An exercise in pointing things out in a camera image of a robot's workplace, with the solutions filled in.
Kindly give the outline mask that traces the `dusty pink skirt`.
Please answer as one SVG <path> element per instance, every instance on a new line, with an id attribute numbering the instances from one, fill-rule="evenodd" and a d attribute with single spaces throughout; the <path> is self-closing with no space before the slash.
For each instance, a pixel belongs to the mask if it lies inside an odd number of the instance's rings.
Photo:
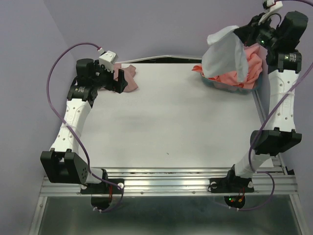
<path id="1" fill-rule="evenodd" d="M 124 71 L 124 78 L 125 81 L 128 83 L 127 86 L 125 86 L 123 92 L 129 93 L 138 88 L 138 85 L 136 84 L 134 80 L 134 76 L 136 74 L 136 67 L 133 65 L 129 65 L 128 67 L 122 67 L 121 63 L 114 64 L 114 80 L 118 80 L 118 71 L 123 70 Z"/>

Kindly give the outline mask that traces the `white light blue cloth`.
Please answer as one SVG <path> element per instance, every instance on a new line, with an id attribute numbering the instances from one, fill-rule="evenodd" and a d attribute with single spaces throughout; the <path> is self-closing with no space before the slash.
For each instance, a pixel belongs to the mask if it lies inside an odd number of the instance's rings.
<path id="1" fill-rule="evenodd" d="M 203 71 L 208 77 L 247 67 L 244 45 L 234 34 L 237 28 L 237 25 L 227 26 L 208 35 L 208 50 L 201 61 Z"/>

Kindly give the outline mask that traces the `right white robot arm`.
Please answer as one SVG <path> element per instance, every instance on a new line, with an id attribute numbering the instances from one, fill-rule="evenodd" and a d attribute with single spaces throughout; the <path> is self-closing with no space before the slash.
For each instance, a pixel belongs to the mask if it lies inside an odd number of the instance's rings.
<path id="1" fill-rule="evenodd" d="M 263 15 L 234 33 L 245 46 L 259 44 L 267 50 L 270 103 L 267 119 L 250 137 L 248 153 L 228 171 L 222 184 L 230 191 L 248 187 L 254 172 L 271 156 L 299 144 L 302 135 L 296 131 L 293 117 L 294 90 L 302 69 L 302 55 L 296 49 L 305 32 L 308 17 L 298 11 L 288 12 L 276 28 L 271 20 L 259 22 Z"/>

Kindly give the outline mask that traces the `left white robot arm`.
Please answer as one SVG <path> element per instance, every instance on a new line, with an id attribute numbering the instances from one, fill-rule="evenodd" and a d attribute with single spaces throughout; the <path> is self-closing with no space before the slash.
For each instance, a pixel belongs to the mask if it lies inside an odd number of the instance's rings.
<path id="1" fill-rule="evenodd" d="M 118 70 L 115 79 L 114 62 L 107 59 L 80 59 L 76 62 L 76 72 L 58 135 L 50 150 L 42 152 L 40 160 L 50 182 L 92 184 L 93 189 L 103 193 L 109 187 L 107 172 L 91 168 L 90 160 L 84 161 L 79 156 L 80 137 L 98 91 L 104 88 L 120 94 L 128 83 L 123 70 Z"/>

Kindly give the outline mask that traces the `coral orange skirt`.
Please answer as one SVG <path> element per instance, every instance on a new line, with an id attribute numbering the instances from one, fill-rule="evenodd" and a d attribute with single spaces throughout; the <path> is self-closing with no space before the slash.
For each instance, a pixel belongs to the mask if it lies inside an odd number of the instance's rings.
<path id="1" fill-rule="evenodd" d="M 208 77 L 202 68 L 202 64 L 193 66 L 192 71 L 197 72 L 201 75 L 201 78 L 208 78 L 210 80 L 218 81 L 230 86 L 242 87 L 245 89 L 252 89 L 255 81 L 262 73 L 263 61 L 259 56 L 260 46 L 255 44 L 245 48 L 246 54 L 246 68 L 236 69 L 227 73 Z"/>

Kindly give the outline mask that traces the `light blue patterned bin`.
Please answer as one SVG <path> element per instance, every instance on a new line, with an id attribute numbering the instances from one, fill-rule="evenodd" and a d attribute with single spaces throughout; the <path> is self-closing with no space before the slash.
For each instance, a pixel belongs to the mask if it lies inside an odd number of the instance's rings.
<path id="1" fill-rule="evenodd" d="M 214 81 L 214 80 L 210 80 L 208 78 L 204 78 L 202 77 L 201 80 L 203 82 L 204 85 L 214 88 L 214 89 L 218 89 L 218 90 L 222 90 L 225 92 L 229 92 L 229 93 L 235 93 L 235 94 L 249 94 L 251 92 L 254 92 L 256 90 L 258 90 L 261 85 L 262 85 L 262 80 L 263 80 L 263 75 L 262 73 L 259 75 L 258 79 L 255 81 L 254 86 L 252 89 L 245 89 L 242 87 L 236 87 L 236 86 L 230 86 L 218 81 Z"/>

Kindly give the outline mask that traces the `aluminium rail frame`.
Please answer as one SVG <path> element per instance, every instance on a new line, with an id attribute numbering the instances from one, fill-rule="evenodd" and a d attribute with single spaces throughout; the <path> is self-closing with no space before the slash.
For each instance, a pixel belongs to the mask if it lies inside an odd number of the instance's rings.
<path id="1" fill-rule="evenodd" d="M 212 89 L 100 92 L 82 134 L 93 167 L 125 182 L 121 207 L 99 213 L 78 185 L 43 180 L 32 234 L 39 235 L 302 235 L 298 186 L 279 158 L 272 202 L 251 212 L 224 207 L 208 192 L 248 150 L 265 118 L 257 92 Z"/>

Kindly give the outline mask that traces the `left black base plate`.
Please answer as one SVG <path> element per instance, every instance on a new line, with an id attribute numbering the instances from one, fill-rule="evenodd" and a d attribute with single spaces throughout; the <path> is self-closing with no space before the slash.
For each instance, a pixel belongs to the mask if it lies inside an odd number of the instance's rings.
<path id="1" fill-rule="evenodd" d="M 108 179 L 107 171 L 93 168 L 95 173 L 88 172 L 85 183 L 80 185 L 81 195 L 91 196 L 91 206 L 99 213 L 112 212 L 121 206 L 124 196 L 124 179 Z"/>

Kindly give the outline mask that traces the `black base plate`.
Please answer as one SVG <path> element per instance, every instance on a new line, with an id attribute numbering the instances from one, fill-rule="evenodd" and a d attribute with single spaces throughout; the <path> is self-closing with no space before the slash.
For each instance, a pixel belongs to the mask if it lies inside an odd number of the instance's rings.
<path id="1" fill-rule="evenodd" d="M 91 206 L 99 213 L 112 212 L 121 206 L 124 196 L 124 179 L 108 179 L 107 171 L 93 168 L 95 173 L 88 172 L 85 183 L 80 185 L 81 195 L 91 196 Z"/>
<path id="2" fill-rule="evenodd" d="M 253 193 L 254 187 L 251 178 L 235 177 L 230 180 L 227 177 L 210 178 L 207 190 L 210 193 L 225 193 L 225 203 L 236 209 L 242 209 L 246 203 L 246 194 Z"/>

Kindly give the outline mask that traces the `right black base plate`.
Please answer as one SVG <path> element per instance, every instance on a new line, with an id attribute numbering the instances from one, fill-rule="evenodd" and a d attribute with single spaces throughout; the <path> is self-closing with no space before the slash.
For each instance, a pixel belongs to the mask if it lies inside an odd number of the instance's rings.
<path id="1" fill-rule="evenodd" d="M 251 178 L 235 177 L 230 180 L 227 177 L 210 178 L 207 190 L 210 193 L 225 193 L 225 203 L 236 209 L 242 209 L 246 203 L 246 194 L 253 193 L 254 187 Z"/>

